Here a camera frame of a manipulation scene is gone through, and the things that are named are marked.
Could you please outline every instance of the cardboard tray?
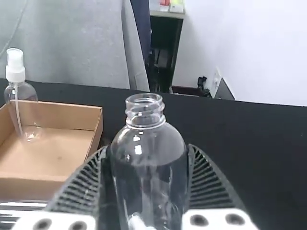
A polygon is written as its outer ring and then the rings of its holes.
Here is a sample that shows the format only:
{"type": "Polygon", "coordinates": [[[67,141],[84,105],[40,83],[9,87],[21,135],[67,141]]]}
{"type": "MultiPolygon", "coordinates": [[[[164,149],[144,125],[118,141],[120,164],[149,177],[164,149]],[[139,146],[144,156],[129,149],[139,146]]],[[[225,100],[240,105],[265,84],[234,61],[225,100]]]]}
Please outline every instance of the cardboard tray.
{"type": "Polygon", "coordinates": [[[8,105],[0,109],[0,200],[47,200],[97,150],[102,108],[24,102],[19,110],[23,124],[32,124],[33,111],[39,115],[42,135],[24,142],[15,132],[8,105]]]}

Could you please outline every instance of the electrical outlet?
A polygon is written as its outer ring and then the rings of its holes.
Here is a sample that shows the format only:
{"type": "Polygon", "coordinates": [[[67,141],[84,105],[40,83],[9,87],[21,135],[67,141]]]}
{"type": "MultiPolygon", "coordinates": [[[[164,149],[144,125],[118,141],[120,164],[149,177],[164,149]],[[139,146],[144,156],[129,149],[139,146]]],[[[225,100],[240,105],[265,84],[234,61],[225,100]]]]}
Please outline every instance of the electrical outlet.
{"type": "Polygon", "coordinates": [[[216,67],[216,68],[215,68],[215,72],[214,72],[214,76],[213,76],[212,85],[211,85],[211,87],[210,87],[210,93],[211,93],[212,98],[215,97],[216,92],[217,92],[217,89],[218,89],[219,86],[220,86],[221,80],[222,80],[221,72],[220,72],[219,69],[216,67]]]}

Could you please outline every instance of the clear plastic bottle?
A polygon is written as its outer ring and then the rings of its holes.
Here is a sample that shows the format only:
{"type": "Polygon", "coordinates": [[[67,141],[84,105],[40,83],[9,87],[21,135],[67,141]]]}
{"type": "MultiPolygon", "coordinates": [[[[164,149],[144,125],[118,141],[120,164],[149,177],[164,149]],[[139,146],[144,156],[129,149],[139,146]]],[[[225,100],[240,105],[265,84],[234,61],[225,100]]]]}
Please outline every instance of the clear plastic bottle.
{"type": "Polygon", "coordinates": [[[110,146],[122,230],[179,230],[187,198],[188,156],[180,133],[165,121],[162,97],[153,93],[126,99],[126,125],[110,146]]]}
{"type": "Polygon", "coordinates": [[[37,103],[37,94],[33,86],[25,82],[23,52],[16,48],[8,49],[7,60],[6,79],[9,85],[4,91],[4,99],[17,134],[26,141],[32,141],[41,135],[35,107],[28,103],[37,103]]]}

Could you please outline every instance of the black tablecloth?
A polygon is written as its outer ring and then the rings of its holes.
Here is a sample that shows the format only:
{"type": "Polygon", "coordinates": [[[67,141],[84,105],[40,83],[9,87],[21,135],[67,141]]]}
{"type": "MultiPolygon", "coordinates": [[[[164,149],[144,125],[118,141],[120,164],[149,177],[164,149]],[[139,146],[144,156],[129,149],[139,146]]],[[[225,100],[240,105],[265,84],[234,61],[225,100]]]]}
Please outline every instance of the black tablecloth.
{"type": "MultiPolygon", "coordinates": [[[[136,91],[31,83],[39,100],[103,107],[104,136],[136,91]]],[[[0,92],[7,83],[0,80],[0,92]]],[[[220,167],[261,230],[307,228],[307,108],[163,94],[166,120],[220,167]]]]}

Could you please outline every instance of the bottle threaded opening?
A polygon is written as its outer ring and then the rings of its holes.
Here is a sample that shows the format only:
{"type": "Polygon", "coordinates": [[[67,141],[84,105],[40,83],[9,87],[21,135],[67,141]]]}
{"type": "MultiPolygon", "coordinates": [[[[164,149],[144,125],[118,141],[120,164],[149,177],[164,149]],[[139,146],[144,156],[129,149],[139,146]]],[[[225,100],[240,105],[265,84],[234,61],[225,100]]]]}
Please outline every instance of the bottle threaded opening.
{"type": "Polygon", "coordinates": [[[126,123],[137,129],[154,128],[165,122],[162,96],[155,93],[140,93],[126,99],[126,123]]]}

